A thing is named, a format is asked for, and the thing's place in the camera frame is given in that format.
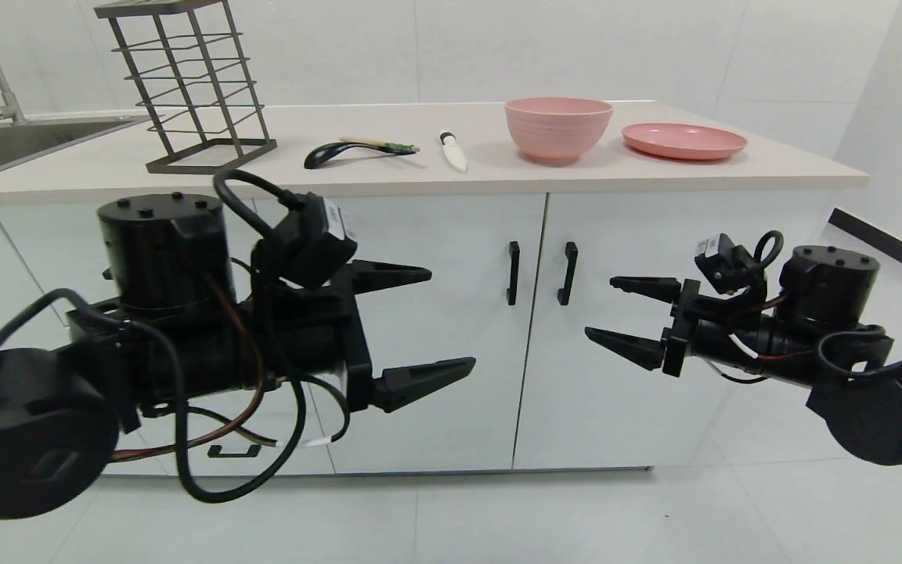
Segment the pink plate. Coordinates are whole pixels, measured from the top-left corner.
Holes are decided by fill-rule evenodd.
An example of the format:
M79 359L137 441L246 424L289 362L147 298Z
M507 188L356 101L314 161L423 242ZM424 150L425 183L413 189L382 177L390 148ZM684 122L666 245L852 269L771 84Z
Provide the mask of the pink plate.
M626 143L642 153L684 161L716 161L733 157L747 138L723 129L688 124L636 124L622 130Z

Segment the white label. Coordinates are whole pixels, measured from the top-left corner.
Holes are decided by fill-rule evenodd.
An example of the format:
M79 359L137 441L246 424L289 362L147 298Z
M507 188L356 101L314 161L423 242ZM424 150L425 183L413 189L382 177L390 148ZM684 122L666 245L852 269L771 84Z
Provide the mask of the white label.
M702 239L695 246L695 256L705 255L706 258L711 257L719 252L719 235Z
M340 217L343 218L343 230L347 232L347 238L357 243L357 232L354 231L354 226L350 222L350 215L347 215L346 211L340 210Z
M333 203L329 197L323 197L323 203L326 205L326 230L329 235L339 240L347 238L346 232L343 230L343 217L341 217L340 207Z

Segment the black ladle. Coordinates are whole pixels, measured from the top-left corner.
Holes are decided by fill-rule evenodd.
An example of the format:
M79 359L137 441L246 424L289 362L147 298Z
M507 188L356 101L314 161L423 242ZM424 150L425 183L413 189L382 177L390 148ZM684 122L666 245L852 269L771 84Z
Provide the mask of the black ladle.
M326 143L323 144L323 146L315 147L315 149L312 149L312 152L305 157L305 168L312 170L312 168L322 167L322 165L328 163L331 158L336 157L337 154L343 153L343 151L347 149L354 149L354 147L378 150L381 153L388 154L416 154L416 151L414 150L394 150L389 149L389 147L386 146L376 146L376 144L368 143Z

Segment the black wire rack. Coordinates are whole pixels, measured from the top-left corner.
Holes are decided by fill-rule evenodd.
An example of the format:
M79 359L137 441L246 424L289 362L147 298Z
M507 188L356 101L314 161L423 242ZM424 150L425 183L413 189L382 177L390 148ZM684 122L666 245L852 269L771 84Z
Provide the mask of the black wire rack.
M205 33L200 29L197 10L212 4L221 4L225 10L228 31ZM110 21L117 40L115 53L121 53L128 65L130 75L126 80L135 82L141 101L137 107L144 107L151 118L150 132L158 133L166 156L146 164L148 172L172 175L210 175L224 168L239 168L254 158L275 149L276 141L269 138L266 120L262 114L262 104L257 97L255 81L250 75L247 61L240 43L241 33L236 29L229 0L121 0L97 6L96 17ZM186 15L189 32L166 32L164 16ZM157 36L143 42L128 43L119 24L120 18L150 17L153 19ZM229 42L235 47L228 56L212 56L211 46ZM139 57L151 54L165 54L164 63L157 67L139 69ZM241 74L241 78L225 78L229 72ZM148 85L161 89L150 92ZM205 91L201 100L196 90ZM201 119L204 110L218 111L223 119L223 128L205 128ZM248 118L260 121L261 138L240 138L237 126ZM189 133L198 136L200 142L186 149L176 150L169 139L171 133ZM216 146L231 146L235 157L221 164L182 163L188 157L196 156Z

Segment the kitchen sink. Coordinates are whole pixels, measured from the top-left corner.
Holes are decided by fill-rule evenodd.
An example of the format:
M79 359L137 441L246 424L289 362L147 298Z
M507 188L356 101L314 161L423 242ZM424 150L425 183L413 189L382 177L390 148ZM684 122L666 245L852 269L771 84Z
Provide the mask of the kitchen sink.
M148 121L148 117L43 119L18 125L0 124L0 171L143 121Z

